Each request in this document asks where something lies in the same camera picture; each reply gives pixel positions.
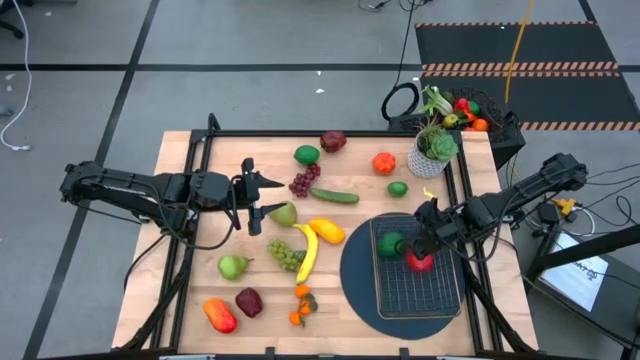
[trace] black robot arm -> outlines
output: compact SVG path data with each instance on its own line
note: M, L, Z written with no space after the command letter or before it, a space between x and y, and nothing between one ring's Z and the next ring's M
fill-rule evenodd
M153 220L162 230L188 236L187 220L195 213L223 211L236 230L241 228L237 210L249 211L249 234L261 232L264 216L284 204L255 207L260 188L283 184L253 172L252 158L242 162L242 173L229 179L214 172L141 175L106 169L93 161L67 165L60 192L62 201L77 205L100 200L140 218Z
M505 214L547 192L575 191L587 181L587 167L571 155L556 154L542 168L499 193L474 196L460 205L438 209L437 198L424 202L415 213L423 236L411 249L419 259L455 241L482 242L502 223Z

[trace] white pot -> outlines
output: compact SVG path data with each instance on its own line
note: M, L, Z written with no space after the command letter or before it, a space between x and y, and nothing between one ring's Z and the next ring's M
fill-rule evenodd
M450 160L432 160L422 155L420 150L418 150L418 136L416 136L416 142L409 150L409 160L407 161L409 170L411 170L411 173L413 173L413 175L417 177L436 177L444 171L444 168L447 167L447 164L449 164Z

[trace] red grapes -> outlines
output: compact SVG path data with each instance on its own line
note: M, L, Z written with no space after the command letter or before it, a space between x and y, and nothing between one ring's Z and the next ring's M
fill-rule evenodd
M307 167L307 171L305 171L304 174L296 174L293 183L289 184L289 190L298 198L306 198L309 195L311 184L318 176L320 176L320 166L318 166L318 164L311 164Z

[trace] wooden table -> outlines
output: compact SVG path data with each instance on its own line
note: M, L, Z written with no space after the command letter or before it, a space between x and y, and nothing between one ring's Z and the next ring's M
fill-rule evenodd
M188 139L189 132L165 133L156 173L183 171ZM380 213L412 213L426 200L422 194L423 187L439 196L441 208L447 207L444 175L429 180L419 179L407 168L407 153L413 141L412 138L352 137L340 152L322 152L319 161L322 175L316 185L358 193L361 201L355 206L336 205L313 198L296 199L286 187L262 190L260 203L291 200L298 209L298 222L305 223L317 216L328 217L335 219L347 236L361 223ZM499 191L486 134L463 133L463 141L474 194ZM292 158L295 149L302 144L317 146L318 138L214 138L209 170L231 176L240 172L240 163L245 157L253 157L256 170L268 178L288 184L296 173L303 171ZM371 159L379 151L396 155L398 164L393 175L383 177L373 173ZM455 159L453 165L458 197L462 201L463 192ZM402 180L409 185L408 196L400 199L388 196L386 186L394 180ZM412 355L474 353L466 300L460 315L445 329L416 341L389 337L360 320L348 304L340 284L340 258L344 243L332 245L321 240L315 268L307 281L318 299L320 309L308 317L306 328L292 326L288 322L288 314L297 306L293 294L295 274L278 269L266 250L266 244L273 238L280 238L293 248L303 249L306 239L299 230L281 228L269 219L263 221L261 235L250 237L246 231L246 212L241 212L240 217L243 229L234 232L221 249L195 252L179 352L263 354L266 347L273 346L277 354L393 355L398 354L400 347L408 348ZM220 241L227 230L228 219L220 213L205 214L199 226L197 243L213 245ZM158 228L155 225L142 226L135 256L157 237ZM508 227L502 230L501 237L511 241ZM165 241L154 250L132 273L114 336L114 346L130 339L158 301L168 243ZM487 240L486 246L489 248L491 245L492 241ZM242 254L254 261L239 281L231 282L223 279L216 267L218 258L223 254ZM488 269L496 305L521 337L537 348L516 254L505 244L499 244L494 258L488 263ZM263 313L255 319L244 316L234 302L236 294L248 286L255 288L265 303ZM223 298L232 306L239 321L233 334L222 335L211 327L202 310L203 303L210 297ZM490 349L486 314L481 304L477 304L484 347ZM168 344L172 308L165 317L162 345Z

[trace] metal grid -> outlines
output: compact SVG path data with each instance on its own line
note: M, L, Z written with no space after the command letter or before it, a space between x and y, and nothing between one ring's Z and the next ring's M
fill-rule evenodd
M460 294L453 254L443 248L435 255L433 270L415 273L404 256L377 254L377 241L394 231L411 241L420 236L420 224L411 215L383 215L370 221L378 311L383 318L415 319L455 317Z

